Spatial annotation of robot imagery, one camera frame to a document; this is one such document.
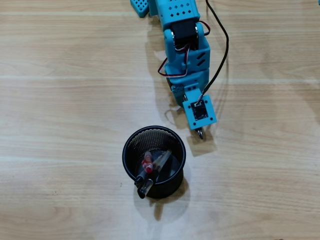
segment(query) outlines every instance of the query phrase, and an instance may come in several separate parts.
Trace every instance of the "wood grain surface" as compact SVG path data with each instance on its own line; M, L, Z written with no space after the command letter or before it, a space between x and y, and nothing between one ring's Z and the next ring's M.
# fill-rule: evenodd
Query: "wood grain surface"
M211 76L225 50L211 26ZM157 69L157 18L129 0L0 0L0 240L319 240L318 0L215 0L230 36L191 132ZM172 196L139 199L122 165L136 130L186 146Z

